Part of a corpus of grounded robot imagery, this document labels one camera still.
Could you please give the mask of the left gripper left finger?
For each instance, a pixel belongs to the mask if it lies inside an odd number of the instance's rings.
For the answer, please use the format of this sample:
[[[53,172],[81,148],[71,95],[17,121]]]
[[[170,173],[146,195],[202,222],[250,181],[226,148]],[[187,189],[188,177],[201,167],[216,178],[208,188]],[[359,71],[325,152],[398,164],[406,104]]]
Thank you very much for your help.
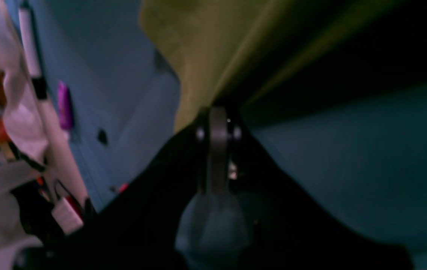
[[[206,190],[208,110],[172,137],[99,215],[46,247],[25,248],[15,270],[187,270],[175,249],[184,209]]]

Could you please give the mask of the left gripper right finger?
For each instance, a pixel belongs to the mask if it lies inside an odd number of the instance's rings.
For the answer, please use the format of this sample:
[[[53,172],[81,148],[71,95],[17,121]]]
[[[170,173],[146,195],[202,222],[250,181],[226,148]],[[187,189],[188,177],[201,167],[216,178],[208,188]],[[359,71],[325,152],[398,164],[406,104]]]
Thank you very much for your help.
[[[405,248],[361,236],[328,214],[218,106],[210,109],[210,193],[239,204],[250,238],[240,270],[414,268]]]

